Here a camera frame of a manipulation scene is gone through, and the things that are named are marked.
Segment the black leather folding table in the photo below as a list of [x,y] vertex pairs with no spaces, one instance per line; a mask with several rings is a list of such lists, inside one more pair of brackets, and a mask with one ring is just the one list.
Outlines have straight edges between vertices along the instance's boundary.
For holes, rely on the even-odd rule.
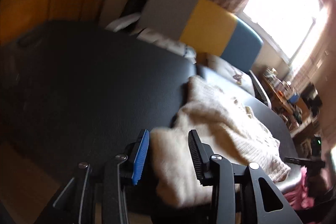
[[1,46],[1,132],[60,182],[81,161],[99,173],[141,129],[175,123],[190,77],[250,106],[280,156],[297,156],[281,118],[217,73],[81,22],[47,22]]

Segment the pink cloth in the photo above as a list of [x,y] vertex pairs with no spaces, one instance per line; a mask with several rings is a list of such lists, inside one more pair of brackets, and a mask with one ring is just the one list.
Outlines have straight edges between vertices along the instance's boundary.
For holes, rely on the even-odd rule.
[[310,209],[314,206],[315,199],[322,197],[329,190],[324,169],[316,175],[308,175],[307,168],[301,167],[301,180],[299,184],[284,197],[294,210]]

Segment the grey yellow blue sofa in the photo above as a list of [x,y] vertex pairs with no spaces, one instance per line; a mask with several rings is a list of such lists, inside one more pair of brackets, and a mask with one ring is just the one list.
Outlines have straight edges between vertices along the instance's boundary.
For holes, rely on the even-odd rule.
[[106,26],[118,32],[131,25],[149,28],[191,46],[200,59],[207,55],[221,59],[252,78],[261,101],[270,100],[251,71],[263,41],[248,24],[210,0],[147,0],[141,12],[118,18]]

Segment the cream knitted sweater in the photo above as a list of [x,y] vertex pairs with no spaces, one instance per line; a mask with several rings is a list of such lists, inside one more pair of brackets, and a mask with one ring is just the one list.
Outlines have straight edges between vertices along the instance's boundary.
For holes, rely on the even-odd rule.
[[195,174],[188,146],[190,130],[196,130],[203,143],[232,163],[258,163],[273,182],[285,180],[290,172],[280,158],[280,141],[251,107],[200,76],[192,76],[187,102],[178,110],[173,128],[157,127],[150,133],[157,195],[172,207],[211,201],[212,188],[201,186]]

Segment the cluttered wooden shelf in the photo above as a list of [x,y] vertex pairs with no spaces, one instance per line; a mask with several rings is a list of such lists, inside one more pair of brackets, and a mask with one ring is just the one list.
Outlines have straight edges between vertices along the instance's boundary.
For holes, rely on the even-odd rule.
[[283,119],[291,137],[319,131],[318,116],[322,101],[313,84],[299,93],[291,82],[280,80],[274,68],[265,68],[260,80],[270,99],[271,109]]

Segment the cat print cushion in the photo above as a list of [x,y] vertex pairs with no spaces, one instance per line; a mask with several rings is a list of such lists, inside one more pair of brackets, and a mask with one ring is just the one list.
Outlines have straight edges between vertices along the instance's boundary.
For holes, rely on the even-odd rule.
[[150,28],[135,29],[131,33],[131,35],[135,36],[139,40],[163,48],[167,51],[175,53],[176,55],[182,56],[185,59],[188,59],[193,64],[196,63],[196,51],[193,49],[193,47],[188,46],[183,42],[169,38],[168,36],[163,35]]

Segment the deer print cushion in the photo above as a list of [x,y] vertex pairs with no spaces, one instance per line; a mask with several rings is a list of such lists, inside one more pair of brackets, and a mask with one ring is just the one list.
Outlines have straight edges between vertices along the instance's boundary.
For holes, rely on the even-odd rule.
[[215,55],[207,53],[206,60],[207,66],[210,69],[227,79],[229,82],[242,88],[253,97],[255,96],[252,79],[246,73]]

